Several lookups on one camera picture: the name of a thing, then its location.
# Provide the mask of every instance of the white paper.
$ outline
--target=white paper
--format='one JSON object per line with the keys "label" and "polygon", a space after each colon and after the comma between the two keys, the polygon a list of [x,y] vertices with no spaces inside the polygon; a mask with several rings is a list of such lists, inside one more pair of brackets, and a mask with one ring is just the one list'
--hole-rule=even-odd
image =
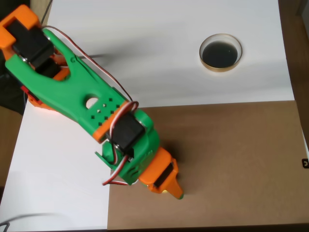
{"label": "white paper", "polygon": [[[48,24],[88,54],[104,54],[96,61],[141,107],[294,100],[277,0],[56,0],[53,5]],[[209,71],[199,60],[200,45],[216,33],[241,42],[243,56],[231,71]]]}
{"label": "white paper", "polygon": [[0,207],[9,231],[106,229],[110,169],[101,146],[76,122],[27,104]]}

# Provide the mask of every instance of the robotic arm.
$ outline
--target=robotic arm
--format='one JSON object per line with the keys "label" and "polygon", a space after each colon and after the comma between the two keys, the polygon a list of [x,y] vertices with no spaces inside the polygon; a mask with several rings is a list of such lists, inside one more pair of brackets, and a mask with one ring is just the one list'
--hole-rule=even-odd
{"label": "robotic arm", "polygon": [[[152,120],[137,109],[138,102],[108,85],[48,28],[53,27],[42,29],[25,5],[0,22],[5,66],[23,84],[29,101],[71,118],[102,144],[102,152],[96,154],[114,170],[103,185],[131,185],[140,180],[152,192],[167,190],[181,199],[177,162],[159,146]],[[90,98],[97,101],[87,108]],[[117,175],[125,182],[114,181]]]}

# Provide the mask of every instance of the cardboard sheet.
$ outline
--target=cardboard sheet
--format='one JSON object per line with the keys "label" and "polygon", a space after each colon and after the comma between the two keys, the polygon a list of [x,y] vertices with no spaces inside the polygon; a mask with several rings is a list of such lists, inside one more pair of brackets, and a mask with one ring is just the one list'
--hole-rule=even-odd
{"label": "cardboard sheet", "polygon": [[177,159],[182,200],[141,183],[110,187],[108,229],[309,222],[294,101],[145,110]]}

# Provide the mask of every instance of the green plastic part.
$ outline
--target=green plastic part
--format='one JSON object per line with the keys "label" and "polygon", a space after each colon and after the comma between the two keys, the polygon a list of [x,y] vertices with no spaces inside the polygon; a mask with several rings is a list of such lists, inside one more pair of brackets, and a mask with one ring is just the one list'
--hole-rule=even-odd
{"label": "green plastic part", "polygon": [[[92,135],[126,99],[78,58],[51,31],[43,29],[43,32],[67,61],[70,75],[65,80],[56,81],[38,74],[18,55],[6,61],[5,66],[42,102],[76,121]],[[92,97],[98,98],[98,101],[87,109],[85,103]],[[146,128],[146,132],[133,145],[134,158],[126,162],[119,174],[130,185],[147,168],[159,147],[159,136],[152,120],[142,110],[137,110],[134,115]],[[116,165],[111,164],[113,155],[110,143],[103,144],[101,155],[96,154],[113,170],[123,158],[123,154],[118,151],[119,162]]]}
{"label": "green plastic part", "polygon": [[[6,61],[5,66],[42,102],[78,122],[92,135],[126,99],[102,80],[51,31],[43,31],[65,57],[70,69],[67,79],[56,81],[40,75],[18,55]],[[98,101],[87,109],[86,102],[92,97],[98,98]]]}
{"label": "green plastic part", "polygon": [[[133,146],[134,159],[131,162],[127,162],[119,174],[130,185],[145,171],[159,148],[159,136],[154,129],[153,121],[142,110],[137,110],[134,116],[146,128],[146,133]],[[96,152],[96,155],[111,169],[115,170],[118,166],[118,164],[111,164],[113,155],[110,143],[105,143],[102,146],[102,154]],[[117,155],[119,163],[122,155],[120,153],[117,153]]]}

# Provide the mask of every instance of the cup rim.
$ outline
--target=cup rim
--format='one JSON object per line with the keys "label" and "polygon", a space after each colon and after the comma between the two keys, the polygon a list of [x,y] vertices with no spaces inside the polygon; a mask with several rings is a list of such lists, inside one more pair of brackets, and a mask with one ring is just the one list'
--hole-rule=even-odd
{"label": "cup rim", "polygon": [[[225,68],[216,68],[216,67],[210,66],[210,65],[206,64],[206,63],[203,61],[202,57],[201,57],[202,45],[205,43],[205,41],[209,40],[210,38],[212,38],[212,37],[214,37],[214,36],[218,36],[218,35],[229,36],[229,37],[231,37],[232,39],[236,40],[236,42],[237,42],[237,43],[239,44],[239,46],[240,46],[240,57],[239,57],[239,59],[238,59],[234,64],[232,64],[231,66],[228,66],[228,67],[225,67]],[[199,59],[200,59],[200,61],[202,62],[202,64],[203,64],[207,69],[209,69],[209,70],[211,70],[211,71],[214,71],[214,72],[226,72],[226,71],[228,71],[228,70],[231,70],[231,69],[235,68],[235,67],[239,64],[239,61],[240,61],[241,57],[242,57],[242,46],[241,46],[241,43],[239,42],[239,40],[238,40],[235,36],[230,35],[230,34],[226,34],[226,33],[218,33],[218,34],[214,34],[214,35],[211,35],[211,36],[207,37],[207,38],[202,42],[201,46],[199,47]]]}

